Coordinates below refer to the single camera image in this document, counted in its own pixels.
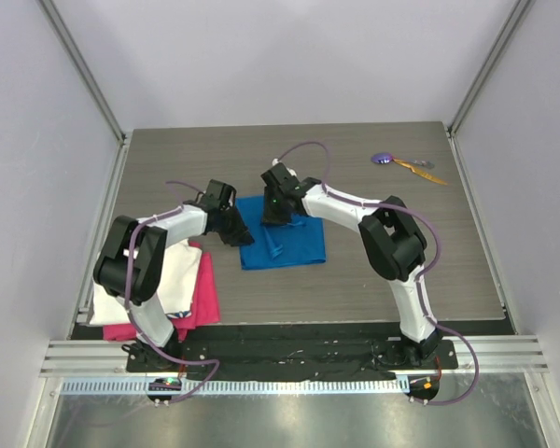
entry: white wall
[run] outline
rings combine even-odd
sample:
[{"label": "white wall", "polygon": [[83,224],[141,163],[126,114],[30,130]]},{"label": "white wall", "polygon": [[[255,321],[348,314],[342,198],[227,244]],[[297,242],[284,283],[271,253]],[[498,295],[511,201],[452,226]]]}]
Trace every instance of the white wall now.
[{"label": "white wall", "polygon": [[449,122],[514,0],[57,0],[125,130]]},{"label": "white wall", "polygon": [[72,320],[116,149],[37,3],[0,0],[0,448]]},{"label": "white wall", "polygon": [[532,7],[459,143],[514,308],[560,389],[560,0]]}]

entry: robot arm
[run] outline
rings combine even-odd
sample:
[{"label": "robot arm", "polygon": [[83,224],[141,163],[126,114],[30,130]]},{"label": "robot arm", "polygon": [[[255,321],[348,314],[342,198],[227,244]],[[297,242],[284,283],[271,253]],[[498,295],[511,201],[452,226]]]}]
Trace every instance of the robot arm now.
[{"label": "robot arm", "polygon": [[[432,323],[425,279],[420,279],[422,297],[415,282],[423,270],[427,241],[413,218],[398,211],[364,205],[378,201],[358,198],[331,187],[324,191],[321,182],[311,177],[300,182],[294,171],[283,163],[275,164],[261,177],[266,184],[263,223],[286,224],[295,213],[328,219],[361,235],[370,265],[388,281],[394,294],[407,356],[415,362],[433,353],[441,336]],[[385,202],[404,207],[396,197]],[[385,227],[393,231],[388,233]]]},{"label": "robot arm", "polygon": [[[147,225],[139,233],[134,250],[131,309],[141,330],[158,347],[173,357],[180,356],[175,328],[164,313],[156,291],[166,247],[192,236],[214,231],[226,245],[250,245],[253,237],[234,202],[236,189],[211,180],[207,191],[186,201],[182,213]],[[93,270],[93,279],[106,292],[124,301],[129,242],[134,229],[147,218],[117,217],[105,239]],[[139,335],[143,351],[150,348]]]}]

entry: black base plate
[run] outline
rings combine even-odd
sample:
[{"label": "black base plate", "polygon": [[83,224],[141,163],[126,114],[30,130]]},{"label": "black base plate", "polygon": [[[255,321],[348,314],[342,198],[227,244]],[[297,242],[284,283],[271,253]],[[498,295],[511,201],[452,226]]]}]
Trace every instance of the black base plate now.
[{"label": "black base plate", "polygon": [[[184,343],[186,359],[216,358],[219,381],[370,381],[394,379],[392,371],[435,370],[435,357],[416,368],[394,357],[396,341],[199,341]],[[454,344],[441,341],[435,352],[443,370],[456,369]],[[188,377],[201,380],[209,368],[190,367]]]}]

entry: blue cloth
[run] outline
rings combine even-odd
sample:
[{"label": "blue cloth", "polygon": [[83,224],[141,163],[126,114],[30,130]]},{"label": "blue cloth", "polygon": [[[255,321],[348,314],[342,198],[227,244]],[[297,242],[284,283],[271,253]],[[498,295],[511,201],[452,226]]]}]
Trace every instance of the blue cloth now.
[{"label": "blue cloth", "polygon": [[294,215],[293,226],[263,226],[263,196],[239,198],[236,206],[255,240],[252,245],[239,248],[244,270],[326,262],[324,224],[320,218]]}]

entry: cable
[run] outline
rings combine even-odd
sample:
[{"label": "cable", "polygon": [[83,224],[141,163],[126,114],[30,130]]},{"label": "cable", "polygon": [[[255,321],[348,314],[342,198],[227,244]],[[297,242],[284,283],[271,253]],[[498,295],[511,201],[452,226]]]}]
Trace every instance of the cable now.
[{"label": "cable", "polygon": [[477,354],[475,353],[475,350],[473,349],[472,345],[470,344],[469,340],[467,340],[467,338],[465,338],[458,331],[455,331],[453,329],[449,329],[449,328],[445,327],[444,325],[439,324],[436,319],[434,319],[433,317],[431,317],[429,315],[429,311],[427,310],[427,307],[426,307],[426,304],[425,304],[425,298],[423,296],[423,288],[422,288],[421,283],[420,283],[423,276],[426,273],[428,273],[429,271],[431,271],[436,266],[438,261],[440,260],[441,239],[440,239],[440,236],[438,236],[438,232],[436,231],[435,227],[425,217],[423,217],[422,215],[418,214],[417,212],[415,212],[414,210],[411,210],[409,208],[400,207],[399,205],[394,205],[392,203],[382,203],[381,201],[374,202],[374,203],[357,202],[357,201],[354,201],[350,198],[346,198],[346,197],[328,189],[328,177],[329,177],[329,169],[330,169],[330,154],[329,154],[328,147],[326,147],[326,145],[324,145],[321,142],[318,142],[316,140],[308,140],[306,142],[298,143],[294,147],[291,147],[287,151],[285,151],[278,158],[278,161],[281,161],[285,156],[287,156],[289,153],[291,153],[295,149],[297,149],[299,147],[304,147],[306,145],[317,145],[317,146],[321,147],[322,149],[324,149],[324,152],[326,153],[326,169],[324,170],[324,176],[322,177],[321,188],[322,188],[322,190],[324,190],[324,192],[330,198],[333,198],[333,199],[336,199],[336,200],[341,201],[343,203],[348,203],[348,204],[351,204],[351,205],[357,205],[357,206],[361,206],[361,207],[374,207],[374,208],[378,208],[378,209],[395,210],[395,211],[398,211],[398,212],[401,212],[401,213],[405,213],[405,214],[407,214],[411,217],[415,217],[418,220],[420,220],[427,227],[427,229],[429,230],[429,232],[433,236],[433,239],[436,242],[436,255],[434,256],[433,260],[424,269],[422,269],[417,274],[417,276],[414,278],[414,281],[415,281],[416,287],[417,287],[417,295],[419,297],[419,304],[421,306],[421,310],[423,311],[424,318],[427,319],[429,321],[429,323],[431,323],[435,328],[437,328],[437,329],[439,329],[439,330],[441,330],[445,333],[449,333],[453,336],[456,336],[469,349],[470,355],[473,358],[475,372],[474,372],[474,375],[473,375],[473,381],[471,382],[469,388],[462,395],[460,395],[459,397],[457,397],[455,399],[447,399],[447,400],[444,400],[444,401],[429,401],[429,402],[424,402],[423,400],[420,400],[420,399],[415,399],[415,400],[419,403],[428,404],[430,406],[446,406],[446,405],[449,405],[449,404],[456,404],[459,401],[462,401],[463,399],[465,399],[466,397],[468,397],[471,394],[471,392],[477,386],[477,383],[479,383],[479,373],[480,373],[479,359],[477,359]]},{"label": "cable", "polygon": [[168,187],[168,190],[170,190],[170,192],[172,194],[174,194],[174,196],[176,196],[176,198],[178,199],[178,203],[182,206],[183,203],[183,199],[180,197],[180,195],[176,192],[175,189],[172,188],[172,185],[182,185],[183,187],[188,187],[190,189],[194,189],[195,191],[197,191],[200,194],[203,194],[203,190],[202,189],[198,189],[197,187],[188,184],[187,182],[183,182],[181,180],[167,180],[164,182],[164,184],[166,185],[166,187]]}]

